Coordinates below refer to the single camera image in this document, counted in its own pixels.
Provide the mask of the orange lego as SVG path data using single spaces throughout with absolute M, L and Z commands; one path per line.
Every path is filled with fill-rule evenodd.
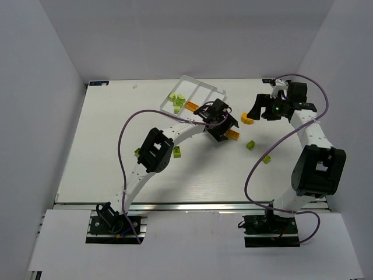
M 225 133 L 226 137 L 230 138 L 230 139 L 233 139 L 233 140 L 238 140 L 239 137 L 240 137 L 240 133 L 239 132 L 236 132 L 234 130 L 231 130 L 229 129 L 226 133 Z
M 186 102 L 184 107 L 186 109 L 190 110 L 190 111 L 193 111 L 193 112 L 196 111 L 199 108 L 199 106 L 197 104 L 195 104 L 193 102 L 190 102 L 190 101 Z

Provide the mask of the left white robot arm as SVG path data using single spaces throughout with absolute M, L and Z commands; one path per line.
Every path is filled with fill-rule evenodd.
M 121 156 L 122 137 L 129 122 L 141 113 L 161 114 L 177 120 L 178 124 L 166 129 L 154 127 L 148 132 L 139 149 L 134 170 L 130 176 L 127 176 Z M 146 109 L 133 113 L 125 121 L 117 144 L 118 160 L 124 179 L 119 200 L 116 201 L 118 205 L 111 207 L 110 202 L 96 205 L 98 216 L 110 230 L 118 232 L 120 228 L 124 227 L 133 200 L 150 178 L 168 166 L 176 146 L 203 132 L 208 132 L 217 142 L 226 141 L 228 138 L 225 133 L 233 126 L 238 127 L 238 121 L 231 115 L 231 107 L 220 99 L 203 104 L 193 114 L 202 120 L 184 119 L 163 111 Z

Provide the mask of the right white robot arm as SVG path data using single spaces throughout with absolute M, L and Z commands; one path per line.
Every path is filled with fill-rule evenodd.
M 335 194 L 347 156 L 323 133 L 315 105 L 307 102 L 306 83 L 282 79 L 264 79 L 263 83 L 270 84 L 272 92 L 258 94 L 247 117 L 288 119 L 302 147 L 289 188 L 269 205 L 274 216 L 292 218 L 307 203 Z

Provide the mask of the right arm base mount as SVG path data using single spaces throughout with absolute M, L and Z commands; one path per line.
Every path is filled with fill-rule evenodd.
M 246 215 L 238 223 L 244 230 L 246 248 L 299 247 L 298 228 L 295 218 Z

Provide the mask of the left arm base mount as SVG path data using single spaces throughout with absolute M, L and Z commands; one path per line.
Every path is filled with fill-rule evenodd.
M 91 214 L 86 244 L 140 245 L 145 238 L 147 217 L 125 216 L 111 204 L 97 204 Z

